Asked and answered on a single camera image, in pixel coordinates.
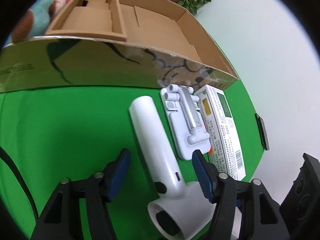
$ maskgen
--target hair dryer button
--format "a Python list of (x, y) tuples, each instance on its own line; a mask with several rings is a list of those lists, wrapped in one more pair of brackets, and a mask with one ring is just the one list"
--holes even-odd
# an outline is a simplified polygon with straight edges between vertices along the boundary
[(165, 194), (167, 192), (167, 187), (162, 182), (155, 182), (156, 190), (159, 194)]

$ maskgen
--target toothpaste box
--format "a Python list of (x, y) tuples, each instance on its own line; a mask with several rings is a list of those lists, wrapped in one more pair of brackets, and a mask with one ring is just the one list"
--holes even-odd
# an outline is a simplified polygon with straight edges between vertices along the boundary
[(245, 168), (240, 141), (223, 91), (205, 85), (194, 95), (199, 96), (198, 106), (210, 134), (209, 161), (219, 172), (225, 172), (236, 180), (243, 179)]

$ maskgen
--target green tablecloth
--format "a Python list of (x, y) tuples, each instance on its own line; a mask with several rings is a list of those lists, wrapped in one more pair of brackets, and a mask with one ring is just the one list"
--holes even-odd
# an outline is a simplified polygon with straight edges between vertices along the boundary
[[(108, 204), (115, 232), (119, 240), (160, 237), (147, 212), (147, 204), (157, 198), (157, 193), (128, 113), (135, 98), (151, 96), (174, 148), (159, 92), (129, 87), (68, 87), (0, 94), (0, 145), (20, 169), (39, 213), (61, 178), (87, 178), (126, 147), (132, 153), (132, 162), (118, 197)], [(263, 153), (255, 110), (241, 81), (225, 94), (244, 155), (244, 180), (248, 181)], [(186, 182), (196, 180), (191, 161), (178, 159), (178, 163)], [(2, 161), (0, 194), (14, 220), (30, 237), (35, 222), (29, 202)], [(91, 239), (85, 202), (80, 204), (84, 236)]]

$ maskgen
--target cardboard box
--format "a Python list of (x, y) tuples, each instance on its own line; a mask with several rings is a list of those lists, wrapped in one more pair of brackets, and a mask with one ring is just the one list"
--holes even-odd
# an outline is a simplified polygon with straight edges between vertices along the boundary
[[(224, 90), (238, 80), (214, 40), (182, 6), (170, 0), (114, 0), (115, 7), (112, 1), (87, 1), (79, 6), (81, 0), (72, 0), (47, 36), (3, 49), (0, 92), (69, 85), (159, 88), (171, 83)], [(91, 6), (104, 7), (104, 17), (96, 17)], [(77, 7), (90, 10), (83, 22), (76, 20), (84, 11)]]
[(245, 167), (240, 141), (223, 91), (205, 85), (194, 95), (199, 96), (198, 106), (210, 134), (209, 161), (219, 172), (225, 172), (236, 180), (243, 179)]

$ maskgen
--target white hair dryer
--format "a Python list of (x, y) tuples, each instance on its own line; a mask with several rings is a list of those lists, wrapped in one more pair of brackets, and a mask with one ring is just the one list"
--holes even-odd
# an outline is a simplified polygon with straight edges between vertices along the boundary
[(148, 204), (149, 216), (167, 239), (190, 240), (212, 219), (215, 205), (197, 181), (185, 184), (152, 98), (136, 98), (129, 112), (160, 196)]

